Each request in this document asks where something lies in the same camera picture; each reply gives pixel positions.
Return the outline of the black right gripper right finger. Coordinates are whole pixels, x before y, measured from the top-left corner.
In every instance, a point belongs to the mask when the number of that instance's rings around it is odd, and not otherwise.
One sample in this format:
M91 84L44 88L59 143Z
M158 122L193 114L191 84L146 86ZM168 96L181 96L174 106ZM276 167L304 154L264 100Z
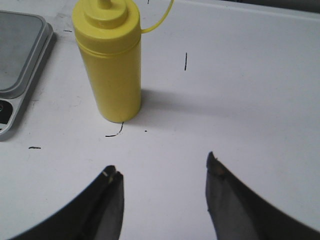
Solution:
M318 240L295 220L243 184L213 154L206 161L205 197L219 240Z

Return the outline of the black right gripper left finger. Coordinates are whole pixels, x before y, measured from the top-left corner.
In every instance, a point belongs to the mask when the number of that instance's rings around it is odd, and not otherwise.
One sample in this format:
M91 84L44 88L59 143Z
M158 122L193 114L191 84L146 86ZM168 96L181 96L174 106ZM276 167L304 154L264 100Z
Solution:
M14 239L118 240L124 206L124 177L108 165L66 206Z

